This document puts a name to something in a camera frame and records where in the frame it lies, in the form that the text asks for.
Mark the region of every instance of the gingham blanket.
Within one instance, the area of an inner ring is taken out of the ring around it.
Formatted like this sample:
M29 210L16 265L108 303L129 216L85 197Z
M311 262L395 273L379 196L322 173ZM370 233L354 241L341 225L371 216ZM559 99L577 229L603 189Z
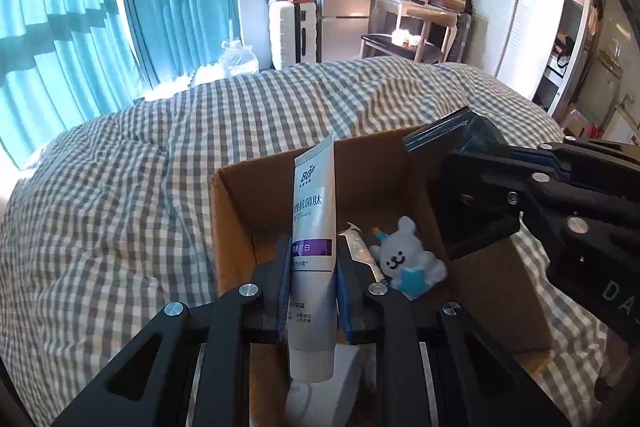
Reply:
M58 136L24 172L0 228L0 356L36 425L48 425L169 301L216 295L209 176L319 142L424 124L468 105L511 144L561 140L539 108L462 64L394 58L299 65L195 87ZM539 384L574 424L592 407L605 328L545 278L554 358Z

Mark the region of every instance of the silver screw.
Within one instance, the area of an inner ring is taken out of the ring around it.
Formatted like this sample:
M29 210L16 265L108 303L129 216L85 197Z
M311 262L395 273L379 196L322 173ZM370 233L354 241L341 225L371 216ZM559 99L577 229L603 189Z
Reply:
M577 216L567 217L566 225L569 227L569 230L575 233L589 232L589 225L587 225L587 222L581 217L577 217Z
M388 291L389 288L382 282L373 282L369 285L369 293L372 295L384 295Z
M507 194L507 202L513 206L520 203L520 197L517 192L509 192L509 194Z
M180 315L184 311L184 305L181 302L170 302L164 307L164 313L170 317Z
M253 297L255 294L258 293L258 286L256 286L252 282L249 282L247 284L243 284L242 286L240 286L238 291L240 292L240 295L242 297Z
M540 183L546 183L551 179L548 174L545 174L544 172L534 172L531 177Z
M456 315L456 310L460 309L460 305L457 302L447 302L442 305L442 311L447 315Z

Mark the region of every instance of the bop logo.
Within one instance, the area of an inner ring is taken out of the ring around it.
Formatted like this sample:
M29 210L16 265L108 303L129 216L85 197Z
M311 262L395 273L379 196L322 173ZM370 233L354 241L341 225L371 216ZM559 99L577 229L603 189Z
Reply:
M300 180L300 185L298 186L298 188L304 187L306 184L308 184L308 182L311 181L311 174L313 174L314 170L316 170L316 166L311 165L308 171L303 172L302 179Z

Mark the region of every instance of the purple stripe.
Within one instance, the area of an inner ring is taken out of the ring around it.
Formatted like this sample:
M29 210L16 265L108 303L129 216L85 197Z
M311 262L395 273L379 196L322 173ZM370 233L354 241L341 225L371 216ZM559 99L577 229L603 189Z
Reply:
M303 239L291 245L291 255L331 255L331 239Z

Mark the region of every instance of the chair seat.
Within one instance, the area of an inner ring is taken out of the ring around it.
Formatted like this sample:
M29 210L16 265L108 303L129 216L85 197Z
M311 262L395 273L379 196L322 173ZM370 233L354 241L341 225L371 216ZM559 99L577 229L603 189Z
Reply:
M408 60L415 59L415 51L410 48L393 44L391 41L391 35L384 33L372 33L369 35L363 35L362 40L377 50L397 55L398 57L407 58ZM441 59L442 52L430 42L425 42L422 50L421 62L433 64Z

